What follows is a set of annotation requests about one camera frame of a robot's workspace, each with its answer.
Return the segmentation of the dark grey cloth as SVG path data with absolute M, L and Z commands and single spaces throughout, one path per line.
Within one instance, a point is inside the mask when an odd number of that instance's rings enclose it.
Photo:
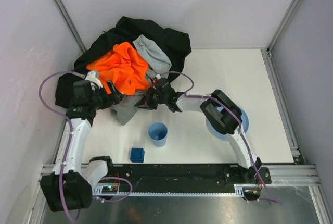
M 138 90 L 134 95 L 126 95 L 119 104 L 113 105 L 110 110 L 112 115 L 121 125 L 126 125 L 136 114 L 136 104 L 145 96 L 146 91 Z

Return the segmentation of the orange cloth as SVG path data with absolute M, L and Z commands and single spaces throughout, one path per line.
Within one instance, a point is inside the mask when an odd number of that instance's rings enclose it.
M 149 64 L 129 42 L 114 45 L 112 50 L 86 68 L 99 72 L 99 79 L 107 94 L 111 94 L 108 81 L 125 95 L 134 95 L 137 90 L 147 90 L 150 87 L 146 79 Z

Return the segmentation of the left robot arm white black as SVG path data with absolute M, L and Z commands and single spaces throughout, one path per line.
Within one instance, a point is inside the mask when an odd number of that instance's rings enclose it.
M 99 156 L 82 169 L 84 146 L 97 111 L 120 103 L 121 98 L 112 81 L 107 81 L 106 87 L 89 80 L 74 83 L 59 159 L 52 172 L 42 176 L 40 182 L 51 211 L 90 207 L 93 189 L 112 170 L 113 164 L 109 156 Z

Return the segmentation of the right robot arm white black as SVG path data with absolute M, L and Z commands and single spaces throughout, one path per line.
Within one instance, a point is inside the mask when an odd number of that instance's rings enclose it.
M 136 104 L 138 108 L 155 110 L 166 105 L 175 112 L 195 111 L 203 113 L 212 128 L 222 135 L 230 135 L 230 145 L 236 154 L 237 163 L 245 169 L 258 171 L 261 160 L 250 147 L 242 124 L 241 109 L 221 90 L 211 94 L 195 95 L 188 91 L 175 91 L 166 78 L 153 79 L 144 97 Z

